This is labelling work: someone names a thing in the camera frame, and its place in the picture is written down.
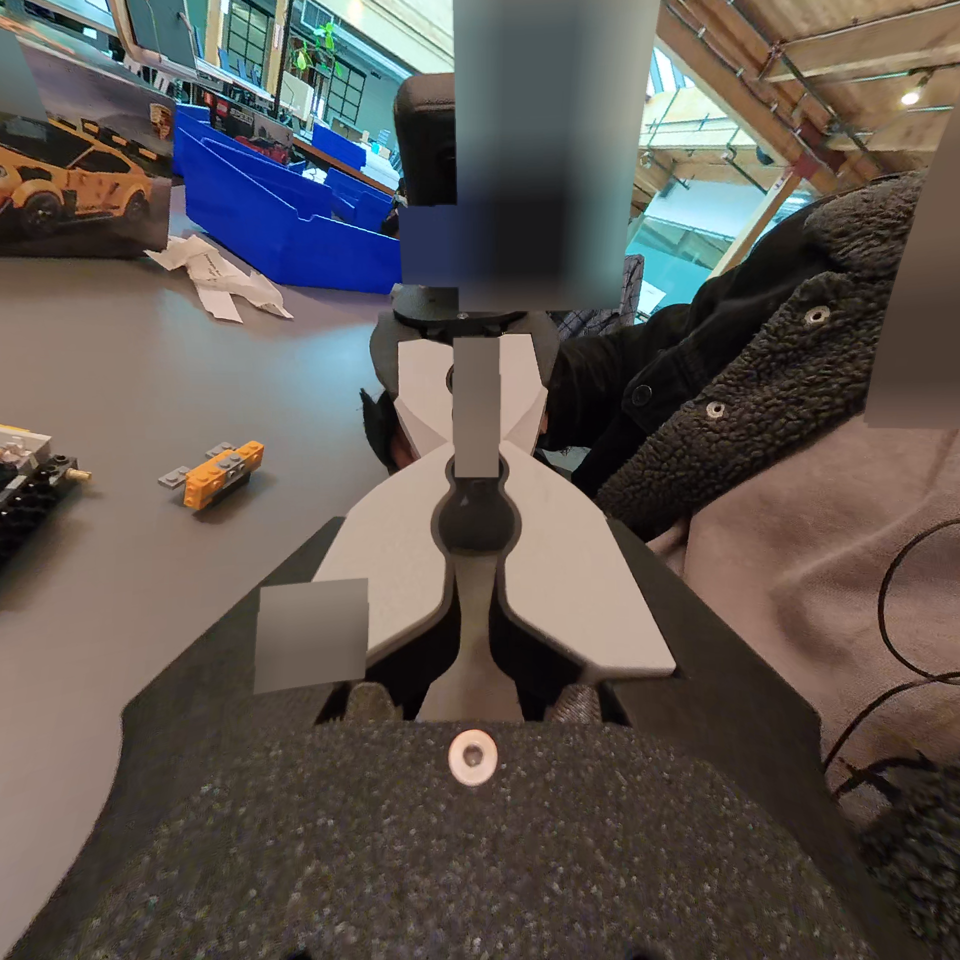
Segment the pink sweatshirt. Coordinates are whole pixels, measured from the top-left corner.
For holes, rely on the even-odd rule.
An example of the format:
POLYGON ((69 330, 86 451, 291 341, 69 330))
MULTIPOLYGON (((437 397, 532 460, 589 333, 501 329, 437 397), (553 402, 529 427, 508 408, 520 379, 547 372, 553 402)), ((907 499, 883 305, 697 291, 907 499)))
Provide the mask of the pink sweatshirt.
POLYGON ((958 514, 958 430, 858 416, 649 542, 817 712, 860 828, 958 761, 958 514))

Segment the potted plant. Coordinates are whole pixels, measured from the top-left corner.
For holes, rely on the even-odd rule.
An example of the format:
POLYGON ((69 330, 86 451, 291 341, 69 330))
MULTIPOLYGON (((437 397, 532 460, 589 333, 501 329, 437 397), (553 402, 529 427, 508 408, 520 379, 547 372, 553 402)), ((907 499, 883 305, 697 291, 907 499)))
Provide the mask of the potted plant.
POLYGON ((290 66, 294 73, 306 74, 313 70, 329 76, 343 76, 337 57, 335 27, 334 22, 328 20, 313 28, 306 38, 291 38, 290 66))

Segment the yellow car toy box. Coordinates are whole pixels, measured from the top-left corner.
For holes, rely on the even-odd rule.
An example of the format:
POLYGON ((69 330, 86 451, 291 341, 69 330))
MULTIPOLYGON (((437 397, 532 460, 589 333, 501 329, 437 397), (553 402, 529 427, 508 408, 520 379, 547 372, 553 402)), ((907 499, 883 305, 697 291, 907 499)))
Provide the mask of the yellow car toy box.
POLYGON ((2 15, 1 253, 166 249, 176 104, 107 55, 2 15))

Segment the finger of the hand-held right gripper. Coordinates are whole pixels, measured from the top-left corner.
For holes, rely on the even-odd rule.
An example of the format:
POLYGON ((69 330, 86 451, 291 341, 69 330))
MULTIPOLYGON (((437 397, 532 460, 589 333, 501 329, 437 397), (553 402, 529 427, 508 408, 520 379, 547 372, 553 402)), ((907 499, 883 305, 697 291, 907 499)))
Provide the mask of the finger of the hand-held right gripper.
POLYGON ((548 391, 529 334, 499 339, 500 440, 532 455, 541 436, 548 391))
POLYGON ((452 442, 451 345, 417 339, 397 348, 394 409, 417 458, 452 442))

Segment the blue plastic bin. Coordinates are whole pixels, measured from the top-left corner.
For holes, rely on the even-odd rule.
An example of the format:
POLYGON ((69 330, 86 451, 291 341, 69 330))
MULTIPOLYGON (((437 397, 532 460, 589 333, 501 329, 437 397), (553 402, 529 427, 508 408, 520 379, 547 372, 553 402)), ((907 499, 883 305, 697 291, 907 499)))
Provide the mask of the blue plastic bin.
POLYGON ((184 188, 187 216, 272 282, 386 295, 402 280, 397 239, 333 216, 301 219, 269 194, 245 207, 184 188))
POLYGON ((324 185, 331 191, 330 206, 334 218, 361 230, 381 233, 381 225, 393 207, 393 195, 330 168, 324 185))
POLYGON ((361 172, 367 163, 367 150, 363 145, 322 123, 313 125, 310 142, 312 147, 348 169, 361 172))
POLYGON ((242 207, 271 195, 303 220, 332 217, 332 191, 267 155, 180 111, 174 120, 174 166, 189 193, 242 207))

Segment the dark toy box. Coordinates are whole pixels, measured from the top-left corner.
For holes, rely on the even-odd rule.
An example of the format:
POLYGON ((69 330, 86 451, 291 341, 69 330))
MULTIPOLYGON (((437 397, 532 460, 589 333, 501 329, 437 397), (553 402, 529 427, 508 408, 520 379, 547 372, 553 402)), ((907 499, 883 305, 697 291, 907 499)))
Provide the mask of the dark toy box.
POLYGON ((202 99, 208 107, 213 130, 281 166, 289 165, 294 139, 290 127, 210 91, 205 91, 202 99))

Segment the plaid shirt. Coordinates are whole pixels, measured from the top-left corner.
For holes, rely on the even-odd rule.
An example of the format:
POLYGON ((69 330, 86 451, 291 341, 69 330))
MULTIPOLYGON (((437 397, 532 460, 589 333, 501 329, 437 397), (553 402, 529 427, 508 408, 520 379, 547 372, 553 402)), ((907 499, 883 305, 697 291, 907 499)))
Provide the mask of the plaid shirt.
POLYGON ((625 256, 622 279, 616 298, 610 292, 595 298, 589 305, 571 311, 554 311, 549 315, 554 321, 560 342, 573 339, 606 335, 635 325, 642 282, 644 257, 634 253, 625 256))

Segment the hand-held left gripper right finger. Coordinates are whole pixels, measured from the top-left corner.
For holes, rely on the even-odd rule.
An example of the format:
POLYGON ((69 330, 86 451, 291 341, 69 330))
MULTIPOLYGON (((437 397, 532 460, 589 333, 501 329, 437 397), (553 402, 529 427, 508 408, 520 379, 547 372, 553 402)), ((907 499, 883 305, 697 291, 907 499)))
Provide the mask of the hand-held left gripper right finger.
POLYGON ((504 440, 515 520, 498 563, 490 650, 519 685, 664 678, 677 664, 604 513, 504 440))

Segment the grey desk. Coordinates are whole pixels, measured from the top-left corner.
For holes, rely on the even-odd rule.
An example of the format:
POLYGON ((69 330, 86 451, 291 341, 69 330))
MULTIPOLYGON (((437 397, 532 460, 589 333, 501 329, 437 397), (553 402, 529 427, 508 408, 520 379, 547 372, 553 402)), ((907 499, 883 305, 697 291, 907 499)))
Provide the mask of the grey desk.
POLYGON ((2 260, 2 424, 92 474, 2 577, 2 953, 88 839, 127 703, 387 476, 360 398, 387 298, 282 296, 292 319, 239 325, 149 259, 2 260), (207 510, 158 484, 249 441, 260 468, 207 510))

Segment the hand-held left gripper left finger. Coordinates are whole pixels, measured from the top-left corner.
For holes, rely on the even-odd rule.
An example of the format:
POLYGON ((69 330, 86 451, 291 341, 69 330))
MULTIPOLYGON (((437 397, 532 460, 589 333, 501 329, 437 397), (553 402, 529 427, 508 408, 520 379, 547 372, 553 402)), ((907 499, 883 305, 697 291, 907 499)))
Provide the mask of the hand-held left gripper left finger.
POLYGON ((435 518, 449 498, 454 450, 437 448, 352 507, 313 581, 366 581, 366 663, 375 665, 441 623, 453 602, 449 553, 435 518))

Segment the black brick car chassis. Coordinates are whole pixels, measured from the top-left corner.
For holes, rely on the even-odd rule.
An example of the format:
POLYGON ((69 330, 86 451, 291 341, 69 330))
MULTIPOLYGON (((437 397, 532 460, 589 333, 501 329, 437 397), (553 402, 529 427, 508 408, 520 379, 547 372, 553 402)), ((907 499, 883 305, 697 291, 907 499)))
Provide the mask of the black brick car chassis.
POLYGON ((53 438, 1 425, 1 570, 5 571, 42 524, 91 473, 76 457, 58 453, 53 438))

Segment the orange grey brick assembly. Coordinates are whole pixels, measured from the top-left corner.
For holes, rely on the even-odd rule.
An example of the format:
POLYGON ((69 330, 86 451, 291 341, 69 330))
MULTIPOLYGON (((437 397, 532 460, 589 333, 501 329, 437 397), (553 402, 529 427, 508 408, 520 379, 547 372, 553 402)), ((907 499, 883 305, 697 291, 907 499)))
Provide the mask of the orange grey brick assembly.
POLYGON ((264 453, 264 444, 256 440, 240 445, 221 442, 207 450, 198 465, 169 471, 157 479, 157 484, 180 493, 182 506, 200 513, 249 484, 262 465, 264 453))

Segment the grey divider panel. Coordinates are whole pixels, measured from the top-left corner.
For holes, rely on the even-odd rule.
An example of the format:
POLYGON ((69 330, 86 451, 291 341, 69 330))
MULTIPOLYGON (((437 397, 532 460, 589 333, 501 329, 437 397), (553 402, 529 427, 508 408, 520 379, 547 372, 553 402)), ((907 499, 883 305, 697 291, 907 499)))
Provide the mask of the grey divider panel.
POLYGON ((184 1, 111 1, 126 54, 174 78, 197 79, 194 34, 184 1))

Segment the crumpled white paper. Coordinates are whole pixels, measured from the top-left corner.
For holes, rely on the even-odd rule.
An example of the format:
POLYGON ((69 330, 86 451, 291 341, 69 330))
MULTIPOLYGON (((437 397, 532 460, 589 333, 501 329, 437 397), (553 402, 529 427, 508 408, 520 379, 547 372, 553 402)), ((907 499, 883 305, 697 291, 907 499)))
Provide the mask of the crumpled white paper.
POLYGON ((200 235, 170 236, 163 250, 148 250, 146 255, 168 272, 186 270, 203 310, 218 322, 243 325, 234 302, 237 298, 261 312, 293 319, 282 292, 270 279, 257 270, 241 270, 200 235))

